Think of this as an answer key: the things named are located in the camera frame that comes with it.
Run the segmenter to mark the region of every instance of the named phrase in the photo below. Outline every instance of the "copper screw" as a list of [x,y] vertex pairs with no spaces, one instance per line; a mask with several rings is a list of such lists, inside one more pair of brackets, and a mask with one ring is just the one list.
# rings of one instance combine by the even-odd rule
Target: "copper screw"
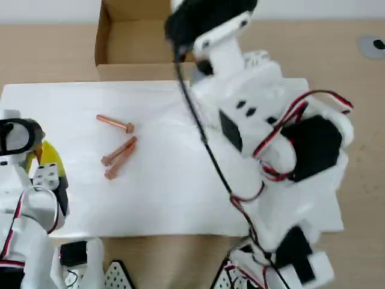
[[123,143],[119,148],[114,150],[114,152],[110,153],[109,155],[105,155],[102,158],[102,164],[104,164],[105,166],[111,165],[114,158],[116,158],[118,155],[120,155],[122,152],[124,152],[125,149],[127,149],[130,146],[132,146],[133,144],[135,144],[137,142],[137,140],[138,140],[137,137],[132,137],[128,141]]
[[107,179],[114,179],[118,175],[118,171],[120,168],[127,162],[128,158],[132,155],[135,150],[135,144],[127,148],[121,155],[121,157],[117,160],[115,165],[112,166],[109,170],[106,170],[104,176]]
[[122,128],[127,134],[132,133],[135,129],[132,123],[119,122],[118,120],[112,119],[108,116],[103,116],[101,114],[98,114],[96,116],[96,119],[100,120],[101,122],[105,122],[105,123],[109,123],[110,125],[117,126],[118,128]]

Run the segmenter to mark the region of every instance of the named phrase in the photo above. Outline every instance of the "brown cardboard box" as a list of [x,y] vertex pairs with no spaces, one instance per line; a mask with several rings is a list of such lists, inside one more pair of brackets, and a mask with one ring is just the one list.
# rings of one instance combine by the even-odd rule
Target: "brown cardboard box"
[[101,79],[175,79],[171,46],[164,36],[170,13],[170,0],[102,0],[95,44]]

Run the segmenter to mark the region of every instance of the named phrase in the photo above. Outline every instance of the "white sheet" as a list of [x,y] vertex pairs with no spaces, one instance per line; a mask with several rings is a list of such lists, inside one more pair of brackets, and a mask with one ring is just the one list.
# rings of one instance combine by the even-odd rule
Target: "white sheet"
[[[70,215],[53,237],[247,234],[173,81],[12,84],[0,109],[38,121],[69,180]],[[137,151],[109,181],[102,155],[129,137],[96,114],[133,122]],[[234,191],[253,194],[257,164],[221,135],[210,144]]]

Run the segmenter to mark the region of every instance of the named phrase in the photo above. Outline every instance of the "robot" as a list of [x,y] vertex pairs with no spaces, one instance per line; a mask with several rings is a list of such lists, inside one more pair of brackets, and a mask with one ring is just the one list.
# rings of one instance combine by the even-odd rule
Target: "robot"
[[[204,145],[230,201],[250,225],[250,238],[229,253],[227,270],[255,287],[317,288],[334,278],[326,253],[312,246],[321,232],[343,228],[336,191],[354,138],[347,118],[353,105],[333,91],[309,90],[305,79],[284,78],[266,51],[242,53],[237,36],[256,4],[174,1],[165,34]],[[189,52],[197,68],[187,88],[179,62]],[[314,97],[321,93],[337,108]],[[258,162],[256,195],[232,192],[205,129],[218,130],[243,157]]]
[[[73,258],[49,238],[69,214],[66,174],[40,125],[20,117],[16,110],[0,111],[0,280],[5,288],[67,288],[63,273]],[[85,258],[76,264],[82,266],[71,272],[82,276],[82,288],[103,288],[103,244],[83,244]]]
[[[321,232],[342,229],[336,190],[348,163],[345,148],[354,137],[347,118],[353,106],[335,92],[309,91],[305,79],[284,78],[265,51],[241,52],[236,36],[256,5],[256,0],[175,0],[165,34],[214,163],[208,128],[260,165],[255,195],[233,192],[220,174],[229,201],[250,225],[250,237],[229,253],[226,270],[265,289],[318,288],[334,278],[325,252],[312,246]],[[188,52],[197,68],[186,88],[179,62]],[[330,96],[342,109],[315,93]],[[48,237],[70,213],[64,167],[38,123],[20,117],[18,111],[0,113],[0,279],[9,282],[7,288],[67,288],[60,250]],[[34,157],[39,165],[30,179]],[[96,239],[85,246],[89,264],[81,288],[103,288],[103,245]]]

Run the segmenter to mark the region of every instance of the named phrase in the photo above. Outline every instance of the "tabletop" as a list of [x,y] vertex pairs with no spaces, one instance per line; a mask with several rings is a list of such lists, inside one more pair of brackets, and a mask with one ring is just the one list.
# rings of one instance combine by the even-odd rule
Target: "tabletop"
[[[0,25],[0,88],[8,83],[98,81],[97,25]],[[355,105],[356,139],[338,192],[345,231],[324,234],[336,280],[328,288],[378,288],[385,272],[385,60],[360,55],[361,35],[385,38],[385,20],[255,21],[245,49],[266,49],[285,77],[307,78]],[[237,239],[104,238],[105,267],[122,259],[138,288],[209,288]]]

